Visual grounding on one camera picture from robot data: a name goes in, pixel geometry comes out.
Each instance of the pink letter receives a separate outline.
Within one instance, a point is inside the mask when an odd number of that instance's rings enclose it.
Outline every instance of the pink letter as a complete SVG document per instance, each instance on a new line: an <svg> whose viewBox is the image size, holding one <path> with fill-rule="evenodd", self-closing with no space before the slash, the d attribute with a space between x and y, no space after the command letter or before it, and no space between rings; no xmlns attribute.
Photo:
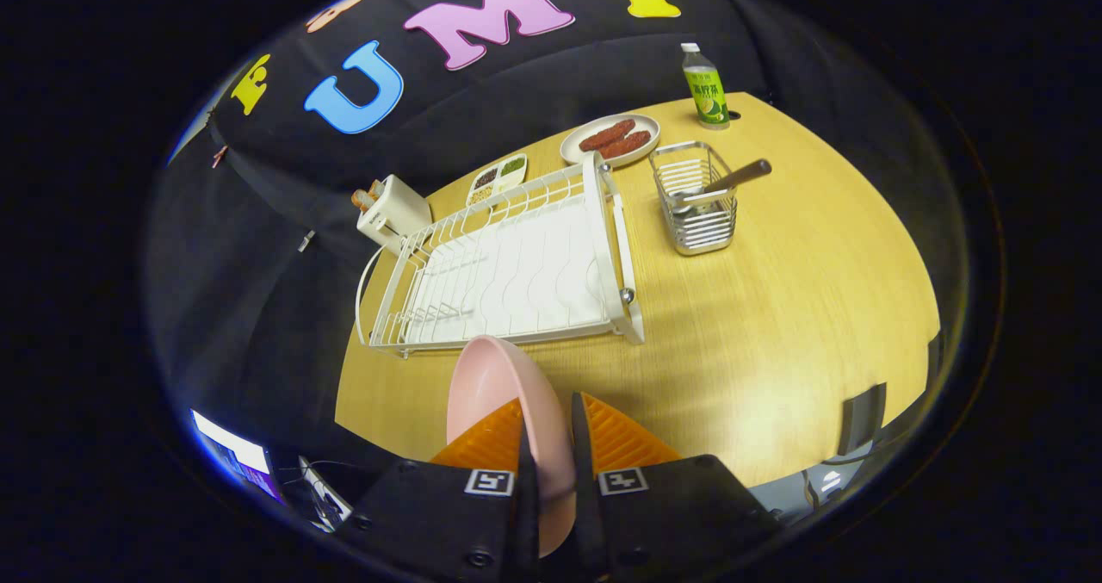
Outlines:
<svg viewBox="0 0 1102 583"><path fill-rule="evenodd" d="M433 3L409 18L404 26L406 30L424 30L447 53L444 66L455 72L486 54L486 46L469 44L461 31L505 45L509 42L508 13L520 22L517 29L520 36L536 36L574 22L573 14L563 13L548 0L483 0L482 9Z"/></svg>

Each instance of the white dish rack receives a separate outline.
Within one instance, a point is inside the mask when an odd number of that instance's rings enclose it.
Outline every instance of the white dish rack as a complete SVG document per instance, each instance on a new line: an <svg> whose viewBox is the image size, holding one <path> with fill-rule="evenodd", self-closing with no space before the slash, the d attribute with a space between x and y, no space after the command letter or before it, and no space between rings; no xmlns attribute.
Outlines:
<svg viewBox="0 0 1102 583"><path fill-rule="evenodd" d="M586 152L582 163L402 237L367 345L409 356L478 335L523 344L606 332L642 344L623 199L609 170L598 152Z"/></svg>

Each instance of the bottle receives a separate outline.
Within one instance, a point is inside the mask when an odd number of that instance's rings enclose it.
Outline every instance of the bottle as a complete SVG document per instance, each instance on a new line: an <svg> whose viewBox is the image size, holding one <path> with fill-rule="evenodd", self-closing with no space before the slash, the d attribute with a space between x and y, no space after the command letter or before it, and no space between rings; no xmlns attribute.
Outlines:
<svg viewBox="0 0 1102 583"><path fill-rule="evenodd" d="M727 116L727 97L723 96L720 72L707 57L700 53L695 42L682 42L685 61L681 69L685 73L692 100L696 104L696 117L704 128L724 129L731 127Z"/></svg>

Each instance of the screen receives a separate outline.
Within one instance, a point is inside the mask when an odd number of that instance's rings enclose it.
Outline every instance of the screen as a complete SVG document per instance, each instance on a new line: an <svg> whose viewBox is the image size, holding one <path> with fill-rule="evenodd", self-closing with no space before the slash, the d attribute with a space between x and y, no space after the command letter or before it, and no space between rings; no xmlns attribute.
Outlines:
<svg viewBox="0 0 1102 583"><path fill-rule="evenodd" d="M283 504L279 487L272 479L271 468L264 449L233 434L210 420L198 414L194 409L195 427L199 431L201 441L210 455L233 474L251 482L277 501Z"/></svg>

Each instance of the wooden table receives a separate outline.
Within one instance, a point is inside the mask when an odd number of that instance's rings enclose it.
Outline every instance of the wooden table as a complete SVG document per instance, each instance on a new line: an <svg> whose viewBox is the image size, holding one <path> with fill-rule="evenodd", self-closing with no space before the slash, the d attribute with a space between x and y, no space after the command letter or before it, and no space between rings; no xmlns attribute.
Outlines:
<svg viewBox="0 0 1102 583"><path fill-rule="evenodd" d="M683 456L716 454L756 486L834 455L842 402L874 384L887 382L885 423L905 410L926 386L939 321L918 250L874 186L777 109L744 93L727 100L742 119L720 132L696 123L692 99L630 111L659 121L659 147L703 140L732 170L769 160L771 175L738 188L732 245L674 252L646 156L618 168L646 344L607 333L522 348L564 413L571 393L586 391ZM565 166L568 134L517 151L528 180ZM429 195L433 218L464 206L476 172ZM366 285L365 333L395 260L382 252ZM336 421L399 455L432 457L445 444L458 353L403 360L360 346L353 327Z"/></svg>

